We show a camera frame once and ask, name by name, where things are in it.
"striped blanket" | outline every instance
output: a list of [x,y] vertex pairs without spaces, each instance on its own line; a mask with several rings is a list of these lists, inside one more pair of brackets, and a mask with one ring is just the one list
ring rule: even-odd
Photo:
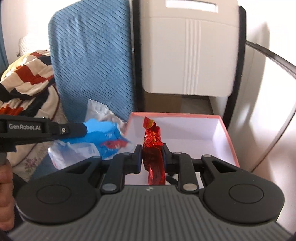
[[[3,76],[0,106],[0,114],[48,117],[66,122],[59,104],[49,51],[31,53]],[[49,146],[50,143],[17,146],[15,153],[7,155],[13,171],[28,181]]]

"pink box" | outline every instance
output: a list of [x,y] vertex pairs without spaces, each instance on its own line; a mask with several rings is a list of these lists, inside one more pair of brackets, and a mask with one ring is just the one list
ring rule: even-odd
[[[171,152],[184,152],[198,159],[204,154],[210,154],[239,167],[232,142],[220,116],[133,112],[125,137],[134,144],[143,144],[145,116],[153,119],[160,127],[161,140],[167,144]],[[148,172],[143,164],[140,174],[126,175],[125,184],[147,183]]]

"red candy wrapper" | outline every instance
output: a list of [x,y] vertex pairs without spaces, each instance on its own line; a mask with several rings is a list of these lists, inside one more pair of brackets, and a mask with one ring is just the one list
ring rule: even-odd
[[160,128],[155,122],[145,117],[145,137],[143,143],[143,163],[145,170],[149,172],[149,185],[165,185],[165,169],[161,149],[163,143],[160,138]]

